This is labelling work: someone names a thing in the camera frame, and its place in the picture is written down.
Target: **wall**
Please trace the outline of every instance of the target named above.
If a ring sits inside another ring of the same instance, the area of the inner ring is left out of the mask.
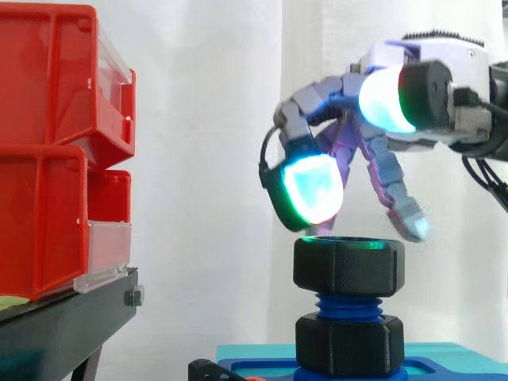
[[[272,210],[257,164],[279,100],[281,5],[89,2],[137,72],[137,152],[120,167],[146,290],[97,380],[187,379],[220,343],[267,340]]]
[[[339,75],[375,42],[430,29],[479,38],[491,60],[504,57],[501,4],[495,0],[286,0],[282,96],[325,75]],[[385,301],[385,311],[405,322],[406,341],[455,341],[508,360],[506,213],[448,148],[398,158],[409,192],[432,228],[425,243],[406,244],[406,285]],[[352,163],[333,233],[400,239],[371,188],[361,154]],[[297,236],[277,221],[273,237],[270,341],[292,342],[294,322],[316,310],[317,299],[292,283]]]

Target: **black clamp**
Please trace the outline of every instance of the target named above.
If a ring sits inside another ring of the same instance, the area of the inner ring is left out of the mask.
[[[235,375],[213,361],[199,359],[189,364],[189,381],[247,381],[247,379]]]

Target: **robotic hand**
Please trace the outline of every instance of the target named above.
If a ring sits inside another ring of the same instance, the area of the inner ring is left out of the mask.
[[[311,83],[279,104],[261,148],[261,183],[289,230],[328,235],[360,148],[392,225],[406,240],[422,241],[428,224],[392,151],[447,144],[508,211],[508,188],[484,159],[508,160],[506,108],[508,70],[489,66],[479,41],[431,32],[376,44],[349,73]],[[333,122],[314,136],[310,127],[325,121]],[[277,130],[286,158],[270,169],[265,153]]]

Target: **black nut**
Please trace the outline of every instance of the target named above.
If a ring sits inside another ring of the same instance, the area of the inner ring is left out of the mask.
[[[302,368],[333,378],[388,377],[404,361],[404,333],[397,317],[381,317],[380,323],[301,317],[296,360]]]
[[[322,294],[389,297],[404,286],[404,245],[370,238],[304,237],[294,243],[293,281]]]

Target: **red storage bin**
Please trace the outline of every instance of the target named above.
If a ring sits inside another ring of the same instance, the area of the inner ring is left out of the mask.
[[[135,75],[91,6],[0,2],[0,144],[73,144],[92,167],[134,155]]]
[[[88,170],[79,147],[0,146],[0,180],[0,295],[37,300],[126,275],[128,172]]]

